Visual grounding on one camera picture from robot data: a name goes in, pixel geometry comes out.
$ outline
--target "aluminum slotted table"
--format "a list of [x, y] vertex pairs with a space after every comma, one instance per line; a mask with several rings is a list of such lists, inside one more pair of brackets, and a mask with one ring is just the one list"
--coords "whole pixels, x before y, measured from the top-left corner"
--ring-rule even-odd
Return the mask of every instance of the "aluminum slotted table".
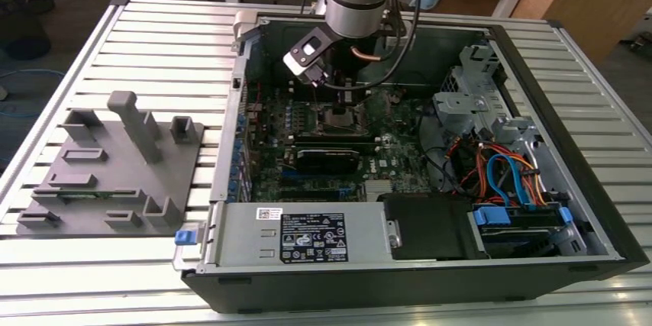
[[[114, 90], [139, 95], [138, 108], [158, 121], [190, 115], [203, 123], [186, 221], [210, 207], [214, 162], [235, 52], [232, 22], [242, 8], [284, 13], [298, 7], [128, 0], [112, 5], [0, 178], [0, 324], [419, 324], [644, 325], [652, 319], [652, 266], [607, 281], [584, 282], [531, 302], [351, 309], [306, 313], [220, 315], [186, 287], [171, 265], [172, 238], [30, 240], [15, 236], [59, 146], [58, 127], [70, 108], [98, 108]], [[487, 18], [423, 15], [424, 19], [496, 23]], [[590, 64], [564, 29], [544, 21], [500, 21], [548, 99], [652, 257], [652, 139]], [[520, 113], [527, 108], [514, 83]], [[190, 247], [184, 260], [199, 250]]]

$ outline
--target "concrete floor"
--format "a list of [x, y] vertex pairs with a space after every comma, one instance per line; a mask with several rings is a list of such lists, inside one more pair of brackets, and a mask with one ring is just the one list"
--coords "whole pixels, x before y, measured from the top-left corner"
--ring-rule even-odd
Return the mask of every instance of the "concrete floor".
[[[111, 0], [55, 1], [56, 9], [42, 16], [52, 40], [52, 51], [28, 62], [10, 59], [0, 51], [0, 74], [8, 70], [35, 68], [67, 71]], [[271, 4], [275, 0], [246, 1]], [[279, 4], [299, 5], [300, 0], [282, 0]], [[643, 124], [652, 130], [652, 103], [647, 92], [652, 89], [652, 61], [619, 45], [600, 70]], [[0, 83], [11, 92], [11, 97], [0, 102], [0, 111], [27, 114], [43, 109], [59, 79], [55, 76], [18, 75], [4, 78]], [[0, 116], [0, 172], [35, 120]]]

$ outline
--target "warning label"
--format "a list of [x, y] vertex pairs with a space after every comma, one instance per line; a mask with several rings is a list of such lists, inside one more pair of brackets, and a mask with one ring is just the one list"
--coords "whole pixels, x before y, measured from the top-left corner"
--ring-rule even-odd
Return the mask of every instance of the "warning label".
[[282, 215], [280, 237], [284, 263], [348, 261], [343, 213]]

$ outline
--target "orange wire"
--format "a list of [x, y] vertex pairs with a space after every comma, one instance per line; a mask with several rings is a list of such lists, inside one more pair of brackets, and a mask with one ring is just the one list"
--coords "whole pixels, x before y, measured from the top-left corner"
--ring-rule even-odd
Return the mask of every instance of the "orange wire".
[[[532, 166], [532, 164], [530, 164], [530, 162], [523, 158], [522, 155], [511, 152], [508, 149], [503, 148], [502, 146], [498, 146], [498, 145], [487, 145], [487, 146], [488, 146], [488, 148], [491, 148], [496, 152], [506, 154], [512, 159], [515, 159], [519, 162], [522, 162], [530, 169], [532, 169], [532, 170], [535, 169], [534, 166]], [[535, 176], [535, 187], [536, 187], [536, 190], [538, 190], [536, 199], [539, 199], [540, 202], [546, 205], [547, 204], [547, 201], [544, 200], [543, 195], [542, 195], [542, 187], [540, 187], [540, 184], [539, 184], [538, 177], [539, 177], [539, 175]]]

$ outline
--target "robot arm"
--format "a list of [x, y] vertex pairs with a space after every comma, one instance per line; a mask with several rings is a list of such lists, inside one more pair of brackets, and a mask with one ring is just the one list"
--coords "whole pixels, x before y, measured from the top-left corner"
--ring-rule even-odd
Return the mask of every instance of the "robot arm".
[[[378, 86], [391, 78], [404, 54], [407, 53], [415, 34], [415, 27], [411, 27], [408, 42], [404, 46], [402, 54], [396, 60], [391, 71], [376, 82], [367, 83], [363, 86], [343, 87], [338, 86], [342, 83], [328, 83], [332, 80], [335, 71], [344, 69], [343, 65], [348, 64], [347, 58], [360, 58], [364, 54], [358, 50], [356, 45], [363, 44], [371, 37], [378, 37], [382, 27], [387, 0], [324, 0], [326, 1], [326, 25], [315, 28], [315, 30], [302, 39], [302, 41], [291, 48], [286, 57], [284, 63], [300, 77], [300, 79], [312, 83], [315, 87], [324, 85], [332, 89], [356, 90], [367, 89]], [[403, 0], [411, 5], [420, 4], [415, 8], [415, 17], [419, 18], [420, 8], [432, 8], [438, 0]], [[340, 73], [348, 78], [351, 73]]]

